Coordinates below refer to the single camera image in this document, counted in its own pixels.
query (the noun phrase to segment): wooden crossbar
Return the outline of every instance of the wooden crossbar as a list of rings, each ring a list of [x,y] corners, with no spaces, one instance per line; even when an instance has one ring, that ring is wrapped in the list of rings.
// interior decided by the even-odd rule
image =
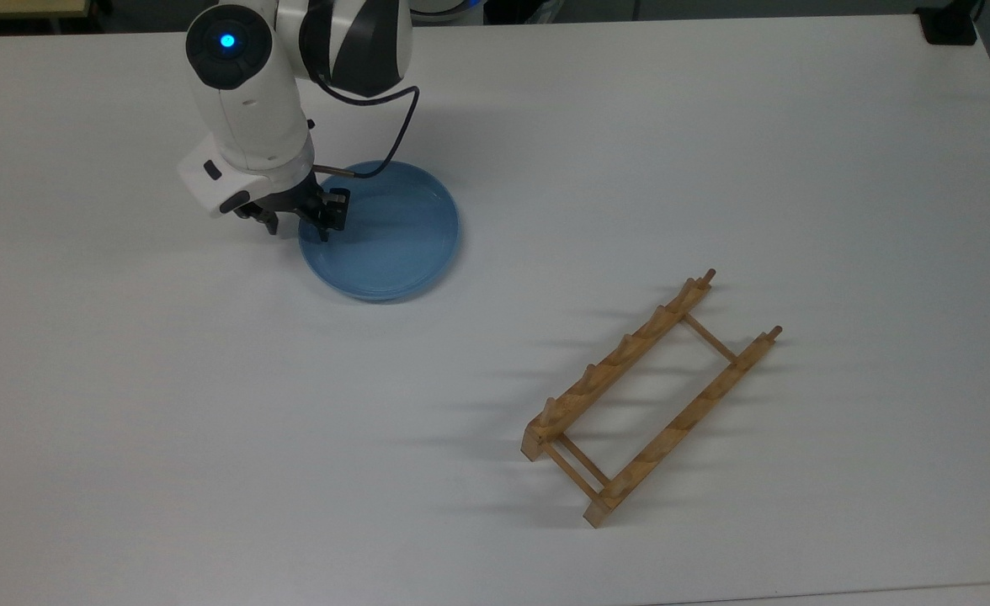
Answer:
[[[657,307],[656,311],[649,318],[648,322],[637,329],[633,334],[627,334],[622,338],[618,348],[608,354],[599,364],[589,364],[581,375],[581,379],[567,389],[563,395],[557,398],[548,398],[544,405],[544,410],[540,412],[529,425],[525,426],[525,435],[522,438],[521,452],[525,453],[529,460],[537,460],[541,453],[556,462],[557,465],[577,484],[581,491],[591,500],[584,518],[593,527],[599,527],[607,519],[615,508],[622,504],[623,500],[637,488],[641,481],[644,481],[653,469],[656,469],[660,461],[665,456],[671,454],[675,446],[694,429],[696,423],[700,422],[708,414],[716,403],[727,394],[743,376],[756,364],[769,349],[775,345],[775,339],[783,331],[783,327],[773,327],[771,332],[761,333],[755,338],[741,353],[735,354],[731,349],[723,345],[715,335],[708,332],[690,315],[690,311],[700,299],[707,295],[710,290],[710,282],[716,275],[714,269],[700,279],[686,280],[683,289],[666,306]],[[587,457],[584,452],[570,438],[565,436],[565,431],[573,422],[577,421],[588,410],[600,396],[607,391],[632,365],[640,360],[642,356],[659,338],[671,331],[672,327],[679,322],[686,322],[713,348],[727,358],[730,364],[719,373],[718,376],[708,384],[691,403],[673,419],[667,427],[664,427],[656,438],[652,439],[641,453],[630,461],[629,464],[619,471],[614,478],[608,479],[603,471]],[[581,465],[588,472],[595,476],[602,488],[596,491],[591,484],[580,475],[571,464],[565,460],[559,452],[554,449],[552,442],[557,441],[563,445],[567,452],[580,461]]]

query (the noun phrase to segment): black object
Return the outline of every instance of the black object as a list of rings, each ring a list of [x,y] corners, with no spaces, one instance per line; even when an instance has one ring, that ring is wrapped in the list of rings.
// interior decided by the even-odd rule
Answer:
[[[229,45],[223,40],[231,37]],[[232,91],[267,65],[271,28],[259,13],[238,4],[209,8],[188,27],[184,49],[203,84]]]
[[[489,24],[522,24],[542,3],[544,0],[487,0],[484,16]]]
[[[330,69],[333,0],[310,0],[300,24],[298,45],[312,80],[363,97],[390,91],[402,81],[398,73],[398,0],[367,0],[345,32]]]
[[[218,167],[215,166],[215,163],[210,160],[203,162],[203,169],[206,170],[207,177],[211,177],[211,179],[215,181],[222,178],[222,171],[219,170]]]
[[[953,0],[944,8],[918,8],[914,14],[922,22],[922,34],[930,45],[973,46],[977,32],[970,11],[979,0]]]
[[[326,242],[329,231],[345,229],[345,218],[349,214],[349,190],[333,188],[330,191],[319,187],[315,173],[309,173],[301,183],[284,192],[261,197],[249,202],[248,192],[240,192],[219,206],[222,214],[233,212],[242,219],[255,219],[267,226],[272,236],[279,230],[279,212],[292,212],[302,221],[311,223],[319,233],[319,239]]]

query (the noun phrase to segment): blue plastic plate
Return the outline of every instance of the blue plastic plate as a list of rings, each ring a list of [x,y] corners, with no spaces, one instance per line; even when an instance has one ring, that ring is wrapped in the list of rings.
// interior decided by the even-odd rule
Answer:
[[[379,166],[361,162],[357,173]],[[311,271],[331,287],[361,300],[414,295],[446,271],[457,253],[457,207],[435,177],[391,162],[371,179],[330,177],[324,189],[346,188],[345,231],[319,242],[315,227],[300,223],[300,250]]]

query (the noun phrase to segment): white tabletop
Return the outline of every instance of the white tabletop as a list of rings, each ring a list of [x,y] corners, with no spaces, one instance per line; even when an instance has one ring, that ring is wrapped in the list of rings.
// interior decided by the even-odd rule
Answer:
[[[0,39],[0,606],[603,605],[990,582],[990,61],[913,16],[417,32],[464,244],[391,306],[212,220],[180,35]],[[322,162],[403,107],[302,85]],[[525,424],[689,277],[779,345],[603,529]],[[687,332],[572,436],[614,472]]]

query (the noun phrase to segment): white robot arm segment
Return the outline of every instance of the white robot arm segment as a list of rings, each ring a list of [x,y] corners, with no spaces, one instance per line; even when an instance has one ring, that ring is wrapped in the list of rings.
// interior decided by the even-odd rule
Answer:
[[[236,0],[207,8],[189,27],[186,54],[210,137],[180,163],[184,183],[213,214],[237,212],[271,233],[277,211],[314,223],[321,237],[343,229],[348,192],[323,192],[311,173],[313,123],[295,76],[340,100],[384,103],[402,92],[353,101],[330,86],[380,95],[402,80],[410,53],[407,0]]]

